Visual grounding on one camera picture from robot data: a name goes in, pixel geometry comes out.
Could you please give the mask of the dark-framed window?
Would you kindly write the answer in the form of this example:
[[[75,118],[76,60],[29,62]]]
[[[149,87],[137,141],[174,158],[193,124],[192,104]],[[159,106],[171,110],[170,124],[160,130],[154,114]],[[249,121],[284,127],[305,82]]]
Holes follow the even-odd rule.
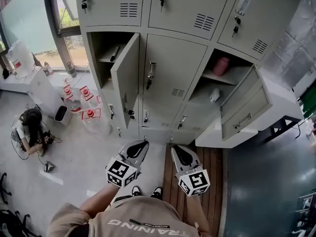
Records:
[[[55,70],[72,64],[82,71],[88,59],[75,0],[0,0],[0,23],[8,46],[20,41],[41,65]]]

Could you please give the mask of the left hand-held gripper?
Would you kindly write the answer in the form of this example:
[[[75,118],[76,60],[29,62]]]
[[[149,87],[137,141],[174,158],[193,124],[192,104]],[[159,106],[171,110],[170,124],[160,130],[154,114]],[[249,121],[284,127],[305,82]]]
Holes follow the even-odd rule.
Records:
[[[149,142],[146,140],[136,140],[125,144],[119,154],[115,158],[111,158],[106,167],[108,183],[125,188],[136,180],[148,149]]]

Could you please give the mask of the white window sill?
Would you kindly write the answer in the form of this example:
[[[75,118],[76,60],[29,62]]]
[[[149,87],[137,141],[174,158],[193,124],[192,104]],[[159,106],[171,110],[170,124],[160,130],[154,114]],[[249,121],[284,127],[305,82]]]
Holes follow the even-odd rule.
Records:
[[[36,71],[29,77],[23,79],[16,78],[14,75],[10,75],[7,79],[0,76],[0,90],[27,93],[31,80],[38,72],[39,71]],[[98,91],[96,83],[89,70],[77,72],[77,76],[75,78],[71,77],[66,72],[54,72],[53,75],[44,75],[44,77],[48,79],[51,85],[60,92],[63,92],[63,87],[67,84],[70,84],[70,86],[74,89],[81,89],[83,86],[87,86],[88,89],[93,92]]]

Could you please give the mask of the brown wooden plank step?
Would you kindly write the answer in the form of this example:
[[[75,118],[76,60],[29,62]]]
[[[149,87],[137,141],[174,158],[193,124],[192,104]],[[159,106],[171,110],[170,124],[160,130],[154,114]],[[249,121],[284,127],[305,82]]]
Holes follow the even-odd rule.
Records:
[[[210,188],[200,196],[201,205],[209,223],[212,237],[219,236],[220,217],[223,197],[223,157],[222,150],[203,148],[189,145],[195,151],[207,170],[210,178]],[[166,146],[165,165],[163,175],[162,199],[170,203],[178,212],[182,220],[187,219],[186,195],[178,187],[175,176],[176,168],[172,161],[171,145]]]

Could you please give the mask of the person's left forearm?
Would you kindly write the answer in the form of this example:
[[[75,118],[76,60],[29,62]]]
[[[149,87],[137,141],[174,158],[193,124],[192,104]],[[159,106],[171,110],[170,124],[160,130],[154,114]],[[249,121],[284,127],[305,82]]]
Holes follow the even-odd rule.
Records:
[[[103,212],[110,205],[113,198],[118,193],[120,187],[107,183],[103,189],[92,197],[88,198],[79,208],[86,212],[90,218],[94,218],[98,213]]]

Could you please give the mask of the white water dispenser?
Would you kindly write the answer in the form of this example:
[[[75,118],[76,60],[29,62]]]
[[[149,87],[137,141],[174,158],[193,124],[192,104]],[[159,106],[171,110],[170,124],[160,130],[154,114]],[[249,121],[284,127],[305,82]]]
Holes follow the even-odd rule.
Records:
[[[36,67],[28,79],[27,94],[45,114],[54,118],[59,108],[64,106],[59,92],[55,90],[41,67]]]

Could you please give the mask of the person's right forearm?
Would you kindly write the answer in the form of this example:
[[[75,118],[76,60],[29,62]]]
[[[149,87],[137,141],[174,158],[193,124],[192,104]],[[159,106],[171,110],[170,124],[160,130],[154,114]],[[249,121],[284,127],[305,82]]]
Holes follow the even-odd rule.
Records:
[[[202,237],[211,237],[207,217],[203,211],[199,195],[187,197],[187,224],[194,227]]]

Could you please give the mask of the dark thermos flask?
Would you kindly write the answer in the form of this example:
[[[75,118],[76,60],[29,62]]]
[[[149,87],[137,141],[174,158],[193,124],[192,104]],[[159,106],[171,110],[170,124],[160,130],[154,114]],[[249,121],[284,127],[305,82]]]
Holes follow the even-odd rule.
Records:
[[[73,66],[72,62],[68,62],[66,64],[66,70],[67,70],[67,73],[72,77],[72,78],[75,78],[77,76],[77,72],[76,72],[76,69],[75,67]]]

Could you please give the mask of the black steel frame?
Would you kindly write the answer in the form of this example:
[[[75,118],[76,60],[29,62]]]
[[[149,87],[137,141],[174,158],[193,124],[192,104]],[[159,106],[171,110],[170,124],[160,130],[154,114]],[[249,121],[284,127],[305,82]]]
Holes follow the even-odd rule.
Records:
[[[295,118],[288,119],[288,116],[284,116],[283,118],[281,118],[280,120],[278,120],[277,122],[275,122],[269,127],[271,134],[265,139],[265,142],[269,142],[277,138],[278,136],[282,135],[289,129],[293,128],[298,123],[299,123],[298,119],[295,119]]]

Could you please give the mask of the silver foil-wrapped duct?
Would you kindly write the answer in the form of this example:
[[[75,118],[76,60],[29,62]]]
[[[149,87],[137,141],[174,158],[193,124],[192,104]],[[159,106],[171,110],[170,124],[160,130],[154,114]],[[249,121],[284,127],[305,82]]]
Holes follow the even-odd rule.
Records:
[[[300,0],[297,10],[260,71],[290,90],[316,67],[316,0]]]

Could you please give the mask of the white box-shaped beam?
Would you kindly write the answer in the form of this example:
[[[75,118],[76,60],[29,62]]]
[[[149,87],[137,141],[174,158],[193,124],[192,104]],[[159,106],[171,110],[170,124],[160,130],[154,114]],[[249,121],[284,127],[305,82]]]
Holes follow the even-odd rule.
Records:
[[[221,114],[219,110],[215,114],[215,117],[212,118],[210,125],[195,139],[196,146],[224,149],[234,148],[254,137],[258,132],[269,128],[284,116],[298,120],[303,119],[303,114],[294,93],[271,81],[261,71],[259,73],[262,75],[268,88],[272,106],[254,122],[241,130],[241,132],[226,141],[222,139]]]

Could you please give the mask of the black cylindrical object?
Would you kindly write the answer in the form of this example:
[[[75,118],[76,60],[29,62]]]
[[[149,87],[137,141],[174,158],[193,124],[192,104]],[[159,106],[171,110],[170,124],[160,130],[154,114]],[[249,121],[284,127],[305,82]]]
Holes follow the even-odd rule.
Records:
[[[115,61],[116,56],[117,56],[119,50],[120,50],[120,47],[117,45],[117,46],[115,47],[115,49],[114,49],[112,55],[111,55],[110,62],[114,62],[114,61]]]

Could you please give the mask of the black office chair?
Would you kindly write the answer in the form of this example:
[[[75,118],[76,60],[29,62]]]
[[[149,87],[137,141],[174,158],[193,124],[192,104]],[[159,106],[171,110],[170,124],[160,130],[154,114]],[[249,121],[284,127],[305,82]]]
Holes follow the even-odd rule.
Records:
[[[12,237],[42,237],[41,235],[34,234],[27,228],[26,224],[28,218],[30,218],[30,215],[26,214],[23,220],[21,220],[19,211],[13,213],[10,210],[2,209],[0,210],[0,229],[2,229],[2,225],[5,224]]]
[[[2,201],[4,204],[8,205],[8,201],[5,199],[4,197],[4,194],[8,195],[8,196],[12,196],[12,193],[11,192],[8,192],[4,186],[3,186],[3,181],[4,181],[4,178],[7,176],[7,173],[4,172],[0,178],[0,196],[2,198]]]

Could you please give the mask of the green sheet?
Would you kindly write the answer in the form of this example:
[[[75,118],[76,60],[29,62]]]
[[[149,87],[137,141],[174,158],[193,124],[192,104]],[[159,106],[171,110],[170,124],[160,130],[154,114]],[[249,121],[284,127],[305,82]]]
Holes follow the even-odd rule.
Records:
[[[316,114],[316,84],[311,86],[305,94],[300,97],[302,112],[305,119]]]

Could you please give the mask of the pink bottle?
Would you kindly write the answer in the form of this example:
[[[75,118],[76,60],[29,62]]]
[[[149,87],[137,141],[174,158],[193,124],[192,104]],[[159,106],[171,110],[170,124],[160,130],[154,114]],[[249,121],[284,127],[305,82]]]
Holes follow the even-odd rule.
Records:
[[[221,77],[225,73],[226,69],[228,68],[229,61],[230,60],[227,57],[219,58],[213,67],[214,75]]]

